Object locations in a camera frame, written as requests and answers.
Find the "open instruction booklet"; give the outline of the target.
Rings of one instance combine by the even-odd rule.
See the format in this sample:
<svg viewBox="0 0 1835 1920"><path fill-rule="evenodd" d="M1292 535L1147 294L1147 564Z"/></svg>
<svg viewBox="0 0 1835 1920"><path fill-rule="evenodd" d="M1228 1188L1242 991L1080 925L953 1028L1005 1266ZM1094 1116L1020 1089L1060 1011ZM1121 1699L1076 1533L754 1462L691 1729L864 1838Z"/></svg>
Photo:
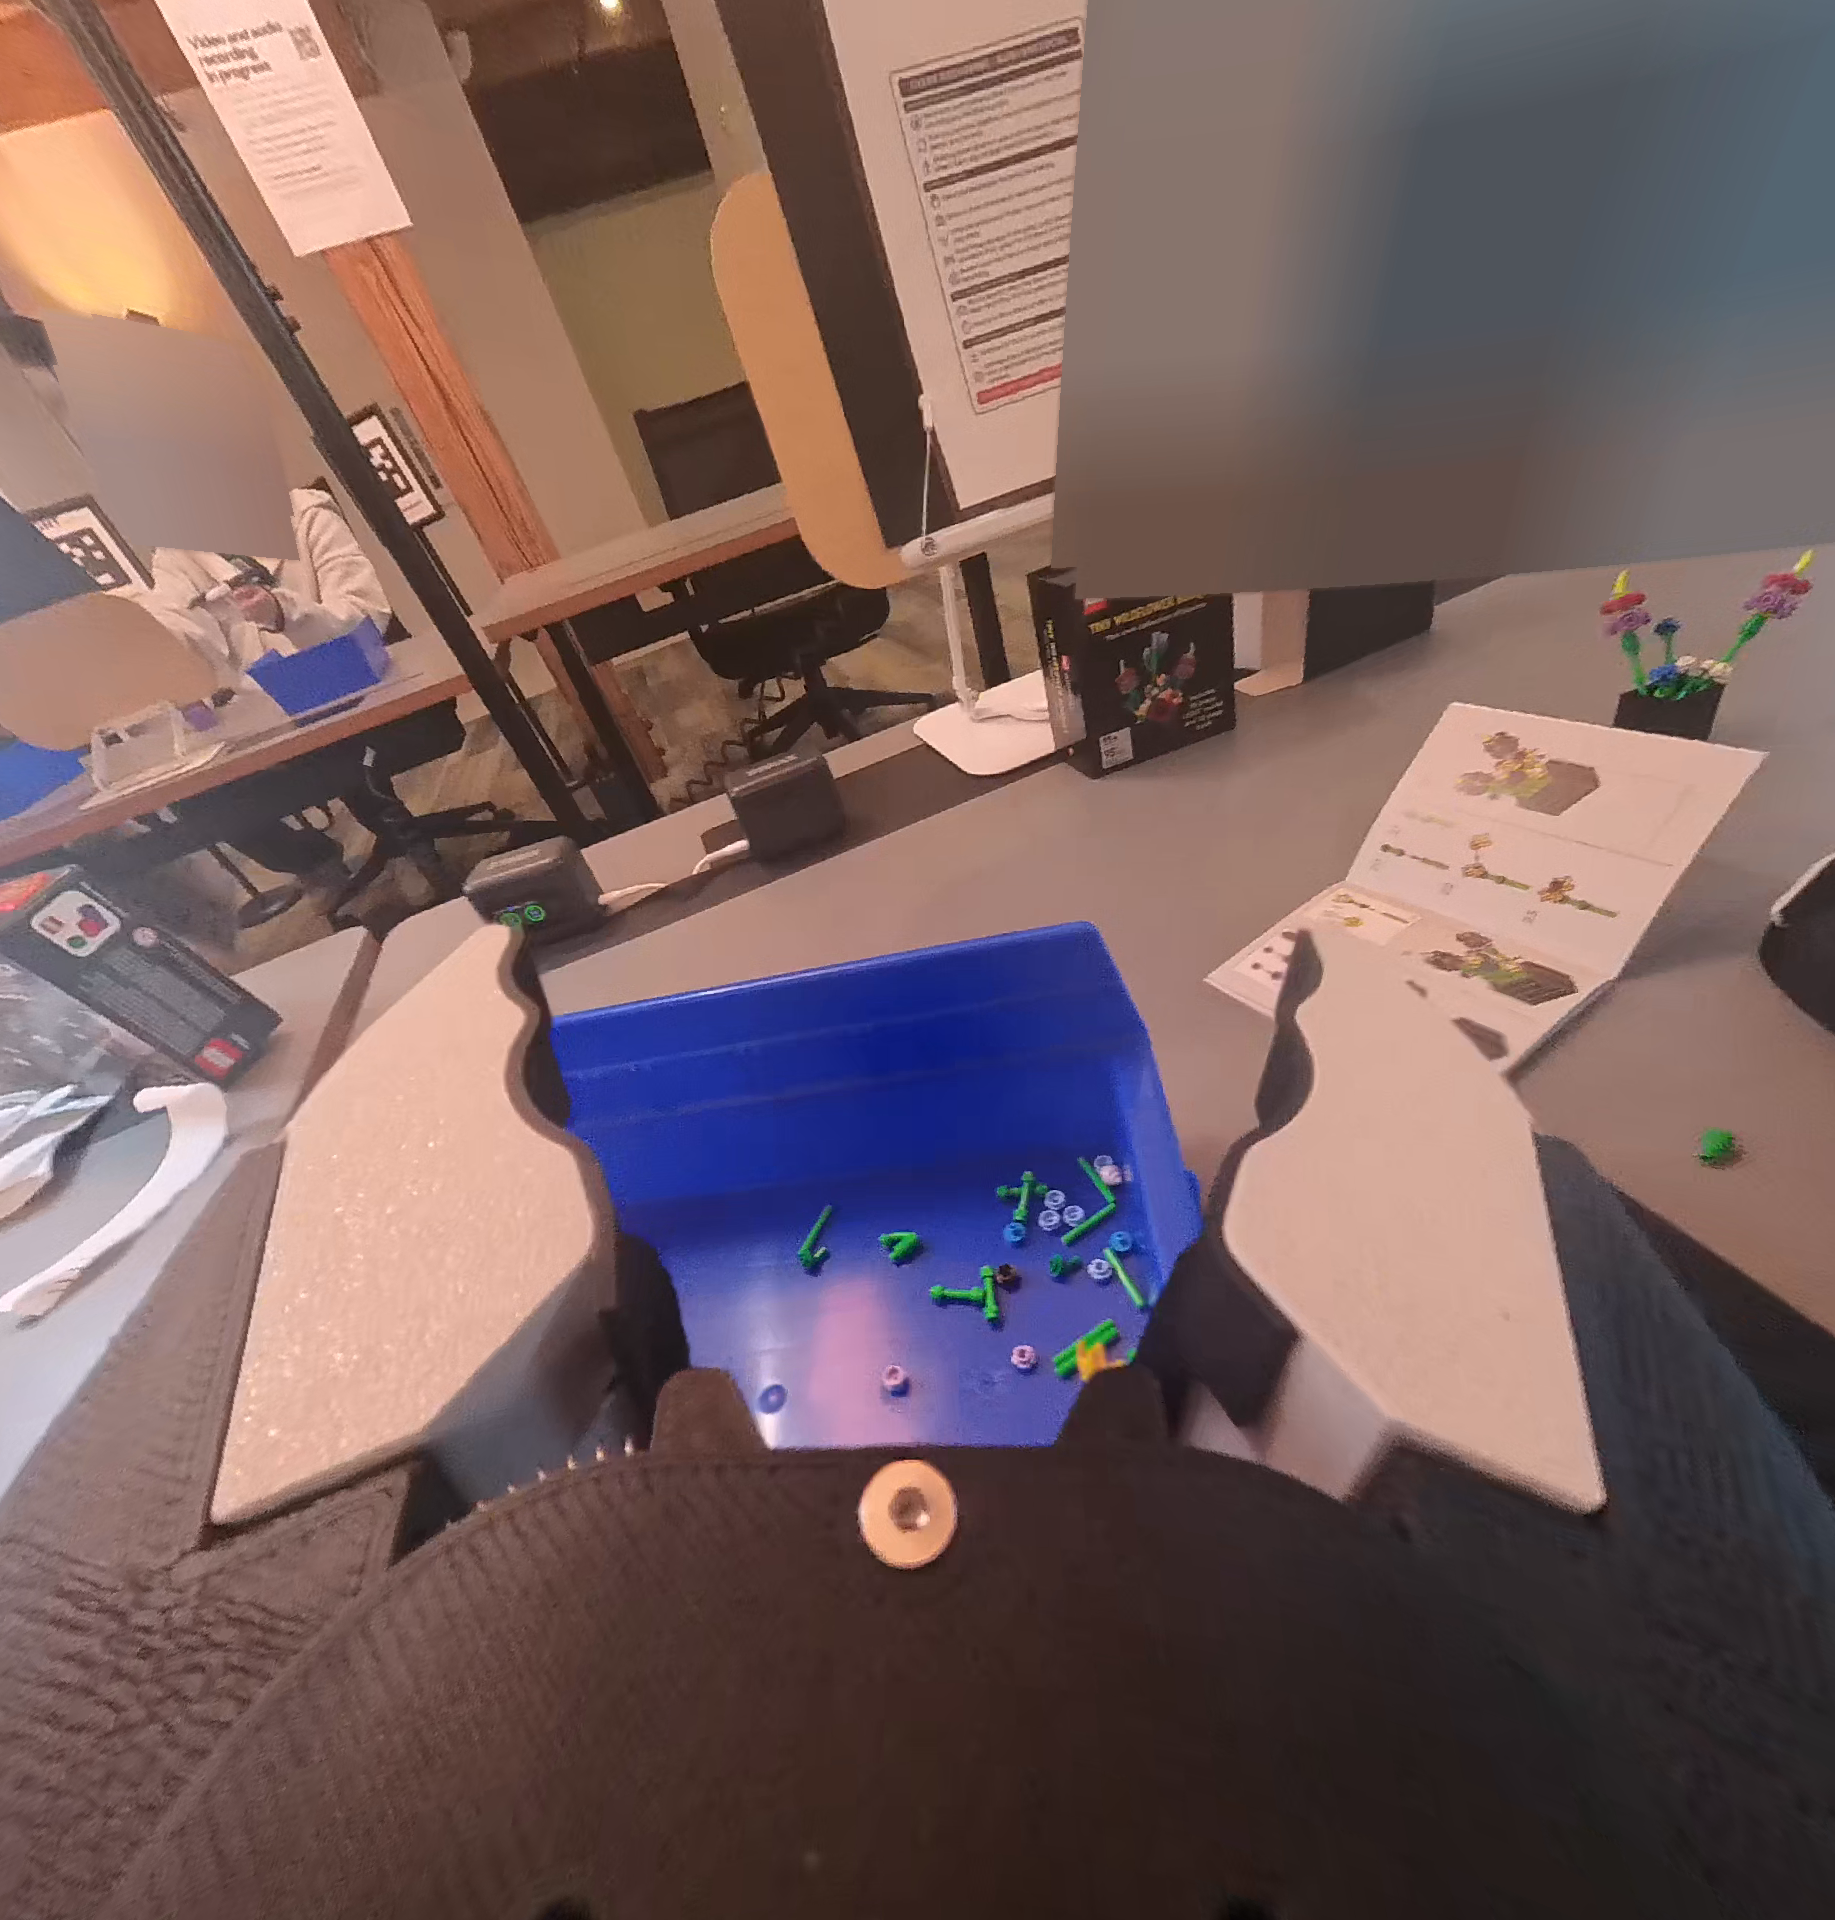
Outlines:
<svg viewBox="0 0 1835 1920"><path fill-rule="evenodd" d="M1615 985L1765 752L1455 703L1340 881L1207 985L1272 1016L1295 941L1384 952L1501 1071Z"/></svg>

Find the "black lego set box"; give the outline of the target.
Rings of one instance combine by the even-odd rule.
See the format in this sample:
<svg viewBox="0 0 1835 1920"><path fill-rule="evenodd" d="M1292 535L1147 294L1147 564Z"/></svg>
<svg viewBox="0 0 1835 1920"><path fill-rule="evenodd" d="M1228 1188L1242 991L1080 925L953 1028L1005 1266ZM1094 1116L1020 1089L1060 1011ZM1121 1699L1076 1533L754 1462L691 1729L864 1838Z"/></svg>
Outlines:
<svg viewBox="0 0 1835 1920"><path fill-rule="evenodd" d="M1052 744L1089 781L1235 730L1231 596L1091 598L1060 566L1027 592Z"/></svg>

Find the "pile of small toy bricks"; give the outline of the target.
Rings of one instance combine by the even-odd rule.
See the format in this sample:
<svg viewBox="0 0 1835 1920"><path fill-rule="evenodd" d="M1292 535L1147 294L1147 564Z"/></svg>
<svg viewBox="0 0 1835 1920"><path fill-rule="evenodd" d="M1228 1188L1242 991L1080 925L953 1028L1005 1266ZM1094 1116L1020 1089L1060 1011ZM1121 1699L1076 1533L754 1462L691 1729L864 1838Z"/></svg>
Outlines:
<svg viewBox="0 0 1835 1920"><path fill-rule="evenodd" d="M930 1173L838 1188L752 1309L748 1389L787 1444L847 1444L878 1414L942 1436L1034 1414L1030 1390L1121 1365L1154 1290L1113 1155L1071 1179L1031 1168L996 1188Z"/></svg>

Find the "brown table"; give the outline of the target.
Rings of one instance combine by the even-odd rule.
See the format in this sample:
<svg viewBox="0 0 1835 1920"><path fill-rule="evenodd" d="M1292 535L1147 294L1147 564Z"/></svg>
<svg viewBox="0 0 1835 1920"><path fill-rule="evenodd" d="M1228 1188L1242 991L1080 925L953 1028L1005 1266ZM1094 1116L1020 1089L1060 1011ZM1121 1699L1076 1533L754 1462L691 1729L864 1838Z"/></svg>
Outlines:
<svg viewBox="0 0 1835 1920"><path fill-rule="evenodd" d="M470 694L470 677L439 643L406 641L395 650L390 677L360 697L253 732L225 732L210 752L127 787L100 788L88 775L79 775L2 819L0 870Z"/></svg>

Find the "clear plastic bag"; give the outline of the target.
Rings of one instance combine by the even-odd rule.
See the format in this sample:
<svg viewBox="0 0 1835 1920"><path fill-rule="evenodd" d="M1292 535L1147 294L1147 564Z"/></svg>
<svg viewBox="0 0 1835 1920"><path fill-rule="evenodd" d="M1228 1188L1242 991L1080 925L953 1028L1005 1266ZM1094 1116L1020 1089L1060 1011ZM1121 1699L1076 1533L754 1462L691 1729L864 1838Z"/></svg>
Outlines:
<svg viewBox="0 0 1835 1920"><path fill-rule="evenodd" d="M0 1096L0 1224L49 1183L63 1148L111 1098L113 1089L76 1085Z"/></svg>

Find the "blue storage bin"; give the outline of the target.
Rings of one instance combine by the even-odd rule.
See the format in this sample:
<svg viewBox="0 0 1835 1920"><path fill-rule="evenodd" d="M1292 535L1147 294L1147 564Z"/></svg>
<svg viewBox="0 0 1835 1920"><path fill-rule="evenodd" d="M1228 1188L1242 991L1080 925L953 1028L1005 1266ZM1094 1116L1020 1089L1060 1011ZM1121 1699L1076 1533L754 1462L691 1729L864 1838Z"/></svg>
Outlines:
<svg viewBox="0 0 1835 1920"><path fill-rule="evenodd" d="M1094 925L565 1014L551 1043L568 1126L626 1235L658 1253L691 1363L735 1381L776 1449L1045 1446L1080 1387L1030 1390L1034 1414L1007 1431L942 1436L901 1413L847 1444L775 1436L746 1383L752 1309L838 1188L1071 1179L1080 1158L1113 1155L1154 1290L1139 1325L1116 1307L1136 1350L1201 1224L1154 1043Z"/></svg>
<svg viewBox="0 0 1835 1920"><path fill-rule="evenodd" d="M310 717L343 708L374 693L390 677L387 630L364 617L348 635L302 651L265 653L247 668L249 680L291 717Z"/></svg>

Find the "white desk lamp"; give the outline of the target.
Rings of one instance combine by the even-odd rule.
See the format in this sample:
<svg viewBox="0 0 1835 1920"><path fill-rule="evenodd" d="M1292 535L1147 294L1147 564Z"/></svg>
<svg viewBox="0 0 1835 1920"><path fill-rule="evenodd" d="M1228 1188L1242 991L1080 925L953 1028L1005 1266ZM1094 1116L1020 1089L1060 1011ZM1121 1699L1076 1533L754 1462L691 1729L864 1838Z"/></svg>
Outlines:
<svg viewBox="0 0 1835 1920"><path fill-rule="evenodd" d="M916 737L958 772L991 781L1037 765L1057 752L1049 724L1049 690L1041 668L1003 677L991 687L972 683L972 588L968 566L996 542L1049 528L1056 491L1036 489L1020 502L974 511L944 523L932 508L948 493L939 427L929 393L919 393L925 475L919 483L919 534L898 549L904 579L932 577L939 585L949 703L913 724Z"/></svg>

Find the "dark grey power station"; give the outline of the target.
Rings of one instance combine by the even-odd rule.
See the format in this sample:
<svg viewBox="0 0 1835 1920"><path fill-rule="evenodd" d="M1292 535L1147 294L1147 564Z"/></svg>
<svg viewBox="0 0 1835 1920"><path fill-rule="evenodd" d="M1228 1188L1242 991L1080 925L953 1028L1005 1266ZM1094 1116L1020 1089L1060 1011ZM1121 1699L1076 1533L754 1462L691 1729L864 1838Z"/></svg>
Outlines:
<svg viewBox="0 0 1835 1920"><path fill-rule="evenodd" d="M792 750L734 767L722 782L746 857L790 859L838 840L849 826L829 757Z"/></svg>

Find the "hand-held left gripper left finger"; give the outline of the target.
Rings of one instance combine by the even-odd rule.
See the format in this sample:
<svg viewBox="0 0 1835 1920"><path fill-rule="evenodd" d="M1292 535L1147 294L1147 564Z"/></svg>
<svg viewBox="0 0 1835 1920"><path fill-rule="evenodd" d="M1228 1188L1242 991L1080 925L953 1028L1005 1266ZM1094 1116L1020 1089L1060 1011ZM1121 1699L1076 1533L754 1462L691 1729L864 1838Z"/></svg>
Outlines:
<svg viewBox="0 0 1835 1920"><path fill-rule="evenodd" d="M210 1524L384 1467L462 1505L643 1453L687 1367L664 1269L568 1130L521 941L474 931L305 1098L239 1353Z"/></svg>

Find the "black white marker tag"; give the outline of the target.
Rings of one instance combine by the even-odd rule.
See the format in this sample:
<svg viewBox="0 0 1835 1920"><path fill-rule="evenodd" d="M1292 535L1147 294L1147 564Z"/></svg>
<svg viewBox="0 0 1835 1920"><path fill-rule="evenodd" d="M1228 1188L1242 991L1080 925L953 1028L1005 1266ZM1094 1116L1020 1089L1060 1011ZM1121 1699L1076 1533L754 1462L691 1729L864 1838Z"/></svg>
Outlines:
<svg viewBox="0 0 1835 1920"><path fill-rule="evenodd" d="M411 452L389 411L369 406L348 416L348 424L367 454L374 473L387 487L408 528L423 531L446 516L439 491Z"/></svg>
<svg viewBox="0 0 1835 1920"><path fill-rule="evenodd" d="M106 593L142 596L155 579L113 518L91 495L26 511L24 518Z"/></svg>

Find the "black charger with green light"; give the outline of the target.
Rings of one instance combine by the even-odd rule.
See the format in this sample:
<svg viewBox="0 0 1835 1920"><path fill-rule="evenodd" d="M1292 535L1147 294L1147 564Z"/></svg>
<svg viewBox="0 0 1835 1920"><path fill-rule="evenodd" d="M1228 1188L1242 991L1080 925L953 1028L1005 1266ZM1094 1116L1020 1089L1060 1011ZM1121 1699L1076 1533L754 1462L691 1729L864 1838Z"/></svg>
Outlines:
<svg viewBox="0 0 1835 1920"><path fill-rule="evenodd" d="M483 859L463 881L463 897L486 924L515 931L531 948L593 935L611 909L575 840L528 840Z"/></svg>

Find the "wooden table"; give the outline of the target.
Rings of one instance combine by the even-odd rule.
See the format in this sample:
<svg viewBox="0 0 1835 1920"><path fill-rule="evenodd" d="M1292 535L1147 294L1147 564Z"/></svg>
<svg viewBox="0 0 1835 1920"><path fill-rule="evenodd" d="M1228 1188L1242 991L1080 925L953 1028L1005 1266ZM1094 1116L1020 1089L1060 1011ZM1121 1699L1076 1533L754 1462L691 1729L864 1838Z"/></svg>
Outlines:
<svg viewBox="0 0 1835 1920"><path fill-rule="evenodd" d="M485 646L501 646L795 534L784 489L772 487L521 572L498 588L474 624Z"/></svg>

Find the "white paper strip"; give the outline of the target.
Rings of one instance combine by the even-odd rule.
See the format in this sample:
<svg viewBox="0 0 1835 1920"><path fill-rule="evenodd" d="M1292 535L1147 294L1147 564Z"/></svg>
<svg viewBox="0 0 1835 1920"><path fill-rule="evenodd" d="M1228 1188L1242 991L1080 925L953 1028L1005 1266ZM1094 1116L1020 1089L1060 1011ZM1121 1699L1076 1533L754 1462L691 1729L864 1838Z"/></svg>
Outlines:
<svg viewBox="0 0 1835 1920"><path fill-rule="evenodd" d="M109 1253L152 1225L220 1158L227 1138L227 1102L214 1085L157 1085L133 1096L140 1116L164 1114L166 1150L150 1179L101 1228L29 1281L0 1295L0 1315L38 1321Z"/></svg>

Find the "grey desk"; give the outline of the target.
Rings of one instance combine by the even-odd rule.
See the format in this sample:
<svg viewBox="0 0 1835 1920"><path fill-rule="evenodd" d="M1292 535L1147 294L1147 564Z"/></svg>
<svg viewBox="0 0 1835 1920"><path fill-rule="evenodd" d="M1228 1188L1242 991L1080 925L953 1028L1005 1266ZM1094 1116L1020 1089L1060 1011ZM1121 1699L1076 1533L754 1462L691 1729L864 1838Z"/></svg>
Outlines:
<svg viewBox="0 0 1835 1920"><path fill-rule="evenodd" d="M1835 630L1835 547L1822 559L1812 636ZM1094 925L1154 1043L1199 1185L1199 1235L1210 1188L1255 1127L1273 1027L1273 1014L1211 991L1207 976L1344 877L1446 708L1469 703L1586 724L1557 709L1572 697L1559 680L1575 675L1569 638L1534 632L1532 617L1569 622L1590 596L1595 590L1572 577L1551 588L1491 583L1438 610L1451 635L1428 638L1424 653L1373 661L1250 703L1239 728L1207 747L1103 781L1049 765L792 877L716 897L669 925L623 943L585 943L568 965L544 953L538 994L550 1038L565 1014ZM1559 1177L1588 1162L1611 1188L1639 1195L1632 1165L1601 1148L1644 1153L1648 1135L1655 1164L1676 1165L1689 1183L1698 1177L1693 1135L1704 1120L1723 1123L1744 1141L1744 1165L1717 1185L1766 1235L1734 1266L1763 1279L1765 1261L1794 1261L1799 1278L1818 1279L1835 1261L1835 1039L1769 982L1756 956L1774 900L1816 856L1835 850L1835 693L1791 683L1765 701L1745 687L1733 697L1738 703L1722 708L1720 724L1742 727L1745 737L1720 746L1760 750L1765 762L1624 978L1523 1070L1498 1071L1528 1114L1551 1201L1605 1488L1595 1513L1622 1521L1643 1511L1644 1483L1660 1477L1625 1464L1632 1444L1622 1427L1632 1413L1664 1430L1664 1458L1688 1485L1698 1470L1716 1470L1720 1444L1691 1436L1685 1405L1695 1367L1685 1350L1648 1361L1590 1354L1617 1340L1590 1330L1584 1203L1568 1198ZM458 905L415 917L400 935L419 938L424 921L441 925L439 948L424 952L419 973L401 978L375 1017L359 1023L312 1091L367 1027L489 925ZM155 1551L164 1563L203 1554L213 1536L249 1534L319 1500L339 1505L348 1488L375 1475L401 1500L423 1478L454 1511L473 1506L429 1470L384 1467L255 1524L210 1524L282 1143L302 1103L283 1130L232 1145L220 1170L199 1177L199 1203L175 1203L181 1219L162 1233L124 1314L106 1314L106 1327L82 1340L85 1356L71 1361L63 1387L41 1383L38 1361L24 1350L76 1337L79 1309L61 1305L17 1332L0 1321L2 1538L38 1533L34 1515L49 1481L54 1500L88 1500L87 1528L107 1536L109 1560L149 1557L149 1525L118 1518L117 1485L120 1458L140 1458L157 1443L171 1455L168 1546ZM1140 1340L1143 1373L1154 1371L1155 1307Z"/></svg>

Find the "beige desk partition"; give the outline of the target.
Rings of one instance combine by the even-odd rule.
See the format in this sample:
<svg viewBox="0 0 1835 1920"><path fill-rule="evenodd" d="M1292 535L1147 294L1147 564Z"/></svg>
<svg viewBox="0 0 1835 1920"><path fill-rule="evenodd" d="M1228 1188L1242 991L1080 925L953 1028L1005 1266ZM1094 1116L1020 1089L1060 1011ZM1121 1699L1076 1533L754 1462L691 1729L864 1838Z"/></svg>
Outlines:
<svg viewBox="0 0 1835 1920"><path fill-rule="evenodd" d="M720 196L709 258L716 301L761 413L798 538L843 585L904 583L909 568L882 538L770 174L746 174Z"/></svg>

